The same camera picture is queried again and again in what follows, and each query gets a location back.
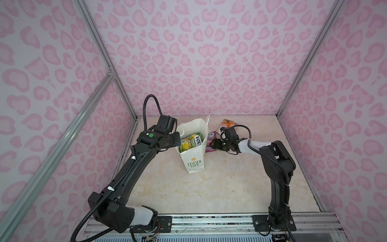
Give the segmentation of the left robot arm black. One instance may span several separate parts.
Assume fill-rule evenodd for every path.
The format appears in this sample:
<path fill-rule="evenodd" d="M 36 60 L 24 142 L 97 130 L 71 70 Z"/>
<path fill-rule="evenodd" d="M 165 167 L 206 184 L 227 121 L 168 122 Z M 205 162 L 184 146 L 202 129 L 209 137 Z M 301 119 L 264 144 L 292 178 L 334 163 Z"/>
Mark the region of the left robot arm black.
<path fill-rule="evenodd" d="M 158 123 L 142 131 L 131 147 L 131 154 L 122 169 L 100 192 L 88 199 L 93 218 L 108 228 L 123 233 L 142 226 L 152 232 L 157 226 L 158 212 L 150 207 L 129 207 L 129 196 L 147 165 L 162 151 L 180 145 L 177 120 L 161 115 Z"/>

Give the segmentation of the white paper gift bag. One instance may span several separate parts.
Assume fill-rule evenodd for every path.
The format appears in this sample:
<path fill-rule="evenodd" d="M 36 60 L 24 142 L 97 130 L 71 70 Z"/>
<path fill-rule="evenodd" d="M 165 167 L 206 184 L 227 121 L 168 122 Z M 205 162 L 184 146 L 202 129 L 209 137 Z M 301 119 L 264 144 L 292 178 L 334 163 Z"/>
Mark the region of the white paper gift bag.
<path fill-rule="evenodd" d="M 192 148 L 183 153 L 178 151 L 179 147 L 175 147 L 188 173 L 205 170 L 204 155 L 206 153 L 207 135 L 209 133 L 209 120 L 210 116 L 207 116 L 206 120 L 197 118 L 177 126 L 181 140 L 195 133 L 201 133 L 202 135 L 202 145 L 199 147 Z"/>

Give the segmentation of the green yellow Fox's candy bag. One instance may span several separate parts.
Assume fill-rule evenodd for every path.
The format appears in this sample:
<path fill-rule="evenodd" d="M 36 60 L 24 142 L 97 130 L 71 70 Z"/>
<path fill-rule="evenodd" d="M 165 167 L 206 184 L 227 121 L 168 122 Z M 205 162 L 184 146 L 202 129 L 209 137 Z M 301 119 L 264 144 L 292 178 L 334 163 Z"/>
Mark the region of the green yellow Fox's candy bag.
<path fill-rule="evenodd" d="M 195 133 L 180 141 L 180 146 L 178 148 L 178 151 L 180 153 L 183 153 L 185 151 L 188 151 L 192 148 L 199 147 L 201 145 L 202 145 L 202 135 L 201 133 Z"/>

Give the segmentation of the orange candy bag back side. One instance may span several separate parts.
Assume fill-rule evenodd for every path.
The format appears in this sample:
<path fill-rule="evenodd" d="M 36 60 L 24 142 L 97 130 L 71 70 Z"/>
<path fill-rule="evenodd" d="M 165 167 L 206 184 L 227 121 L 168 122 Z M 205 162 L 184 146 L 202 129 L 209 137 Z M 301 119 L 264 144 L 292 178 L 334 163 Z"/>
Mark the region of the orange candy bag back side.
<path fill-rule="evenodd" d="M 230 128 L 230 127 L 235 126 L 235 125 L 237 125 L 236 122 L 228 120 L 228 119 L 224 119 L 218 128 L 218 132 L 220 133 L 222 128 Z"/>

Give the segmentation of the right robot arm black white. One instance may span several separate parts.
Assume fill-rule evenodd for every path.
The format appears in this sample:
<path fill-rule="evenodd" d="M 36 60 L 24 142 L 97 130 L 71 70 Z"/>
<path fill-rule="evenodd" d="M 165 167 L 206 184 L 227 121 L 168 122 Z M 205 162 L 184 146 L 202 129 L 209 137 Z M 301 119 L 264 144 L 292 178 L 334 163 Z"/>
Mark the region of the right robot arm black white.
<path fill-rule="evenodd" d="M 266 229 L 296 231 L 289 206 L 290 181 L 296 164 L 282 142 L 264 143 L 247 138 L 240 140 L 214 139 L 210 143 L 210 147 L 219 151 L 233 151 L 236 155 L 243 153 L 260 156 L 264 170 L 271 182 L 271 202 L 267 221 L 257 222 L 256 230 L 259 232 Z"/>

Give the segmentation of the purple berries Fox's candy bag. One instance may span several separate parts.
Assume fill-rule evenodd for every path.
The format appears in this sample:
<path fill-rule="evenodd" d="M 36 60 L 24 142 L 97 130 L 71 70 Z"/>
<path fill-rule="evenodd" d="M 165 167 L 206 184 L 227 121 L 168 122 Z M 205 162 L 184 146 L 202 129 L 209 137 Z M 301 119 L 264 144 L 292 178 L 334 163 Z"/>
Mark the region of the purple berries Fox's candy bag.
<path fill-rule="evenodd" d="M 216 131 L 209 132 L 207 135 L 206 153 L 217 151 L 217 148 L 213 148 L 211 143 L 217 139 Z"/>

